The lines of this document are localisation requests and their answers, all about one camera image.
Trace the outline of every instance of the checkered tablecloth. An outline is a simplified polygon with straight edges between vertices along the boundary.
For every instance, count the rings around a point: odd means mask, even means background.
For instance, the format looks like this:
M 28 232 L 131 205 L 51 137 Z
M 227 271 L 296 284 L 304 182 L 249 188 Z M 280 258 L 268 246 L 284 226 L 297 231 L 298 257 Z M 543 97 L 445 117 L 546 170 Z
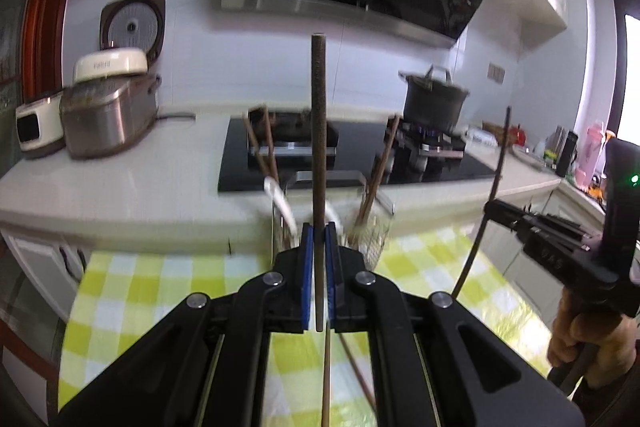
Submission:
M 451 291 L 471 242 L 456 228 L 388 242 L 376 272 L 403 291 L 428 296 Z M 215 298 L 269 269 L 269 259 L 233 256 L 94 253 L 66 327 L 60 366 L 59 406 L 93 380 L 119 354 L 186 295 Z M 542 373 L 549 332 L 483 254 L 479 254 L 460 301 Z M 371 381 L 364 334 L 347 335 L 358 366 Z M 317 427 L 322 403 L 324 334 L 274 334 L 262 410 L 264 427 Z M 347 359 L 332 339 L 334 426 L 373 426 L 375 419 Z

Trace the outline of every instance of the gas stove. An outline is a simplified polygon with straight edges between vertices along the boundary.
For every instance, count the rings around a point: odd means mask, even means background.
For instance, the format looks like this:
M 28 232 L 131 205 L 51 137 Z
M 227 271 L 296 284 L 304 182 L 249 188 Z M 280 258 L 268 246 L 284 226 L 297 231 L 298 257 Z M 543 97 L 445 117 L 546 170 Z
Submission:
M 250 115 L 260 144 L 268 153 L 261 116 Z M 306 112 L 270 113 L 276 162 L 282 185 L 301 171 L 311 171 L 310 126 Z M 384 149 L 385 122 L 331 121 L 327 125 L 327 169 L 357 171 L 371 176 Z M 387 162 L 385 185 L 457 182 L 492 178 L 494 170 L 464 153 L 460 137 L 435 132 L 419 124 L 402 122 Z M 241 118 L 229 121 L 220 165 L 218 191 L 262 190 L 263 176 L 248 143 Z

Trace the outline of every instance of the metal bolt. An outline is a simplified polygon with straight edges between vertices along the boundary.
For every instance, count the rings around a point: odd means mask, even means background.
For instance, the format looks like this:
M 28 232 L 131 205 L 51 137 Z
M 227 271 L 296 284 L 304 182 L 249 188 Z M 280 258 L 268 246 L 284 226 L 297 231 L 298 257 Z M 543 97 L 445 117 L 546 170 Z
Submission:
M 262 276 L 262 281 L 267 286 L 277 286 L 278 284 L 281 284 L 283 280 L 284 278 L 279 272 L 267 272 Z
M 371 272 L 362 271 L 356 273 L 356 281 L 363 286 L 371 286 L 376 281 L 376 276 Z
M 207 304 L 207 296 L 204 293 L 192 293 L 187 297 L 187 306 L 189 308 L 199 309 Z
M 436 292 L 431 296 L 431 300 L 438 308 L 448 308 L 453 304 L 451 295 L 446 292 Z

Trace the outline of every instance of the wall outlet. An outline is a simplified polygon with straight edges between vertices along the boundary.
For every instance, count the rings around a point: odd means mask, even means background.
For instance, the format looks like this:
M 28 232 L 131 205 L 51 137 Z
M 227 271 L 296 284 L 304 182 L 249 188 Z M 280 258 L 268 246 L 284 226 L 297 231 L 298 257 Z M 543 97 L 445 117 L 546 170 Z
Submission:
M 490 62 L 489 72 L 486 74 L 486 77 L 489 80 L 494 80 L 498 84 L 502 84 L 504 82 L 505 73 L 506 71 L 504 70 L 504 68 L 501 68 L 500 66 L 497 66 L 496 64 L 493 64 L 492 62 Z

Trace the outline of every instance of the yellow and white checkered tablecloth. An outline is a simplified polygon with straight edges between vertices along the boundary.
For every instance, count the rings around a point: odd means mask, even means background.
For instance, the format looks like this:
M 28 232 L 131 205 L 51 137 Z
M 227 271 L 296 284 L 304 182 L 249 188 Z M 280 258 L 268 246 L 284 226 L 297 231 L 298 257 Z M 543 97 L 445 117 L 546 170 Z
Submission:
M 451 291 L 469 239 L 456 228 L 388 241 L 376 272 L 408 293 Z M 59 406 L 192 292 L 210 297 L 238 290 L 270 268 L 254 254 L 153 255 L 94 253 L 66 327 Z M 550 334 L 489 260 L 479 253 L 460 301 L 541 373 Z M 264 427 L 317 427 L 322 404 L 324 334 L 274 334 L 262 409 Z M 347 335 L 358 367 L 371 379 L 364 333 Z M 373 426 L 375 418 L 344 348 L 332 339 L 332 426 Z

